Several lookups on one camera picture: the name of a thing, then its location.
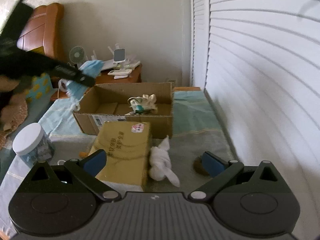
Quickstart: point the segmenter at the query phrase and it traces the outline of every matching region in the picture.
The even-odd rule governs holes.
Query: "small desk fan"
[[[84,48],[81,46],[73,47],[69,52],[69,59],[72,63],[77,64],[79,68],[86,60]]]

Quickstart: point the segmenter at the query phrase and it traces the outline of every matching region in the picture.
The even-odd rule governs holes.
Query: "cardboard box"
[[[125,115],[132,111],[127,100],[155,94],[157,114]],[[83,133],[97,135],[106,121],[149,122],[153,138],[172,136],[172,83],[111,83],[91,88],[73,115]]]
[[[150,142],[147,122],[105,122],[90,151],[104,149],[108,156],[96,178],[143,189],[148,177]]]

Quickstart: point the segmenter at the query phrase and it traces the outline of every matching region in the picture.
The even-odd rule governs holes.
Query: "wooden nightstand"
[[[96,78],[96,84],[104,83],[141,83],[141,68],[142,64],[137,66],[127,78],[114,79],[114,76],[109,76],[108,73],[112,69],[104,70],[101,72],[101,76]],[[68,98],[65,92],[59,91],[59,99]],[[58,99],[58,92],[56,91],[50,98],[50,101],[54,102]]]

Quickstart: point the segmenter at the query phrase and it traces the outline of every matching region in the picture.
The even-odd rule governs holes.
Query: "open cardboard box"
[[[155,94],[157,114],[125,115],[132,111],[131,97]],[[106,121],[149,122],[153,138],[172,136],[172,83],[110,83],[91,88],[73,115],[83,133],[97,135]]]

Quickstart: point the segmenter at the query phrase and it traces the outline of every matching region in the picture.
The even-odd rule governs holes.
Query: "wooden bed frame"
[[[63,52],[59,35],[59,23],[63,18],[64,6],[60,3],[41,5],[37,7],[26,27],[24,28],[17,46],[23,50],[44,47],[48,57],[67,62]],[[51,78],[53,87],[58,87],[59,78]],[[0,230],[0,239],[8,240],[9,237]]]

